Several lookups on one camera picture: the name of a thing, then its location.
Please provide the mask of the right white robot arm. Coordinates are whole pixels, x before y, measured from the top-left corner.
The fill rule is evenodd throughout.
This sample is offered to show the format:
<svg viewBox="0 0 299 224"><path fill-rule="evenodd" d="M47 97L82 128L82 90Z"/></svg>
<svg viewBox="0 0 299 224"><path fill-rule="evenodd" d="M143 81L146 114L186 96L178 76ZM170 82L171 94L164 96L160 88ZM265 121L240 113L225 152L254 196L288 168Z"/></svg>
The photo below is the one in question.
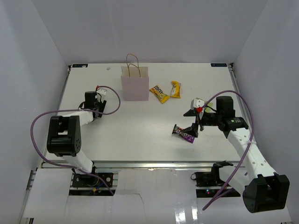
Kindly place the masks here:
<svg viewBox="0 0 299 224"><path fill-rule="evenodd" d="M223 161L213 164L211 181L216 186L222 186L215 199L225 193L230 186L243 199L250 213L281 210L285 207L290 186L286 175L279 175L263 157L256 143L251 140L251 132L242 117L236 117L234 102L230 96L216 98L216 111L206 112L205 101L195 98L185 117L195 117L195 122L182 132L195 138L206 126L216 126L232 144L240 156L240 163L247 174L238 173L238 167L231 162Z"/></svg>

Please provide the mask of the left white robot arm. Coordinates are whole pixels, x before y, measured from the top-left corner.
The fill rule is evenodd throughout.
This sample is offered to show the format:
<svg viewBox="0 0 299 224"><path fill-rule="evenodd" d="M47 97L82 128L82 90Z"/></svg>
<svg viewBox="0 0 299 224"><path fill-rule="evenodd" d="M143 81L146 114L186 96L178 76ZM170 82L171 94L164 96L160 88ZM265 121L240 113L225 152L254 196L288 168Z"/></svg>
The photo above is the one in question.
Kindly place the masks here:
<svg viewBox="0 0 299 224"><path fill-rule="evenodd" d="M88 186L96 185L99 175L94 171L94 163L81 149L81 127L102 117L101 114L93 111L104 111L107 102L103 100L103 97L106 94L107 90L102 88L98 91L88 91L78 111L50 118L47 151L80 169L80 173L85 171L82 179Z"/></svg>

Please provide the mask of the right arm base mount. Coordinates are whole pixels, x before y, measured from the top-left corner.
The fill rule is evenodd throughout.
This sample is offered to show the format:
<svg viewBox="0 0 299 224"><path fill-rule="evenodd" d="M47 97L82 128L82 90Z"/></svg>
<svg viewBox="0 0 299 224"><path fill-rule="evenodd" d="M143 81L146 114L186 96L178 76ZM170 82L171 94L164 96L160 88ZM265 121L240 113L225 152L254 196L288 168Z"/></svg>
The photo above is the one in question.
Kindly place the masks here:
<svg viewBox="0 0 299 224"><path fill-rule="evenodd" d="M219 176L219 169L225 166L233 166L233 164L227 161L217 162L213 164L210 171L199 171L190 176L190 179L196 182L197 198L213 198L216 195L225 183Z"/></svg>

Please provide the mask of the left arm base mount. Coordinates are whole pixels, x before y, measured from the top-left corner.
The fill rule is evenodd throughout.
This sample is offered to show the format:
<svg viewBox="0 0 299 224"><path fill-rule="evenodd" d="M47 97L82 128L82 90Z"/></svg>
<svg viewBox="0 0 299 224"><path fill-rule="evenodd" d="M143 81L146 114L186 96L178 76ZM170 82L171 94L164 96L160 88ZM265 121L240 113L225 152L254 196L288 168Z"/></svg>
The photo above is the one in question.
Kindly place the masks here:
<svg viewBox="0 0 299 224"><path fill-rule="evenodd" d="M92 174L100 177L104 182L96 177L92 177L73 170L73 176L70 184L70 196L112 196L109 189L113 193L114 174L111 172L98 172L95 167L92 169Z"/></svg>

